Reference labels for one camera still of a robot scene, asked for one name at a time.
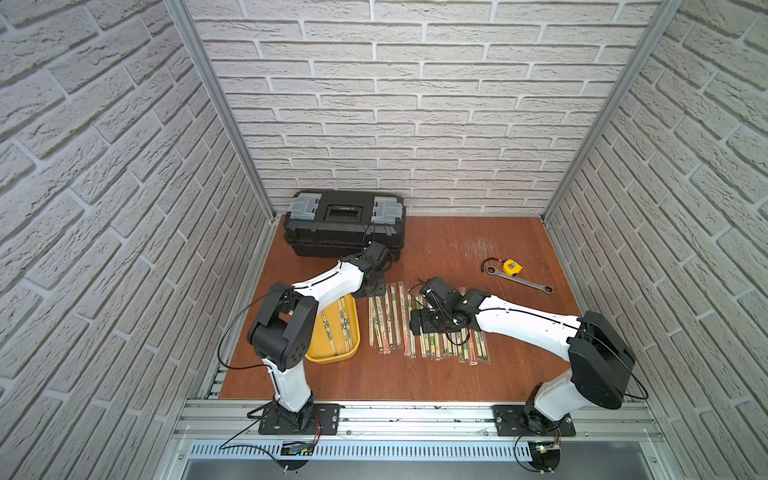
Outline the chopsticks pair thirteenth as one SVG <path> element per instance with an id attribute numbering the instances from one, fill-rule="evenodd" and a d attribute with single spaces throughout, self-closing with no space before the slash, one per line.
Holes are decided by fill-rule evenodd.
<path id="1" fill-rule="evenodd" d="M 383 305 L 380 297 L 375 298 L 375 308 L 376 308 L 376 326 L 379 331 L 378 336 L 381 343 L 381 351 L 384 354 L 389 354 L 390 347 L 389 347 L 387 329 L 386 329 L 386 318 L 384 316 L 384 309 L 383 309 Z"/>

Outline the chopsticks pair fourteenth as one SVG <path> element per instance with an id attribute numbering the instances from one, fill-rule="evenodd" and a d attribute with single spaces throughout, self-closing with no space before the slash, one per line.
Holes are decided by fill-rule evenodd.
<path id="1" fill-rule="evenodd" d="M 368 340 L 371 347 L 377 346 L 377 335 L 375 333 L 375 306 L 373 297 L 368 299 Z"/>

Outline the chopsticks pair twelfth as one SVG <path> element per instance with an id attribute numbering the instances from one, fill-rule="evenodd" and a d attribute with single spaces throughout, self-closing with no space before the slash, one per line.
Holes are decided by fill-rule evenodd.
<path id="1" fill-rule="evenodd" d="M 385 319 L 386 319 L 386 327 L 387 327 L 387 335 L 388 335 L 388 345 L 390 352 L 394 351 L 396 347 L 396 339 L 395 339 L 395 332 L 393 327 L 393 321 L 392 321 L 392 311 L 390 306 L 390 300 L 388 291 L 385 285 L 385 293 L 384 293 L 384 313 L 385 313 Z"/>

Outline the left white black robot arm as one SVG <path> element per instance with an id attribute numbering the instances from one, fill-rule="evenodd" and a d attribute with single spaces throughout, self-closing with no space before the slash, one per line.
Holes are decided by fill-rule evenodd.
<path id="1" fill-rule="evenodd" d="M 268 369 L 278 418 L 292 430 L 303 431 L 313 421 L 314 397 L 304 357 L 317 315 L 348 294 L 370 295 L 383 282 L 390 263 L 389 255 L 379 261 L 344 259 L 304 282 L 278 282 L 265 296 L 248 331 L 248 343 Z"/>

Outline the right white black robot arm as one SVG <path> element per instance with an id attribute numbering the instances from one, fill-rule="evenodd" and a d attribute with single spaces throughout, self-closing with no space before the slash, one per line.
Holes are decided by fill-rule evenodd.
<path id="1" fill-rule="evenodd" d="M 556 378 L 538 384 L 519 415 L 524 431 L 545 435 L 571 412 L 594 405 L 618 410 L 635 364 L 634 354 L 604 316 L 548 313 L 478 290 L 423 288 L 427 304 L 411 311 L 409 328 L 422 334 L 463 329 L 510 337 L 543 349 L 569 364 Z"/>

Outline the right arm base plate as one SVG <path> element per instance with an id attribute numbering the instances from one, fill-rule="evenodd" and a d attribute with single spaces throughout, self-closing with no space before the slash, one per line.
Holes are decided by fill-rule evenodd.
<path id="1" fill-rule="evenodd" d="M 569 414 L 560 420 L 550 420 L 532 406 L 523 404 L 496 404 L 491 407 L 494 425 L 499 437 L 554 436 L 575 437 L 576 431 Z"/>

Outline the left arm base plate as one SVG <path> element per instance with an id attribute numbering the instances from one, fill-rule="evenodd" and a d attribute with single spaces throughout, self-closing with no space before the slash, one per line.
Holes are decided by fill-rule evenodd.
<path id="1" fill-rule="evenodd" d="M 316 435 L 337 434 L 341 405 L 337 403 L 312 403 L 299 412 L 291 412 L 272 403 L 265 409 L 259 422 L 260 435 Z"/>

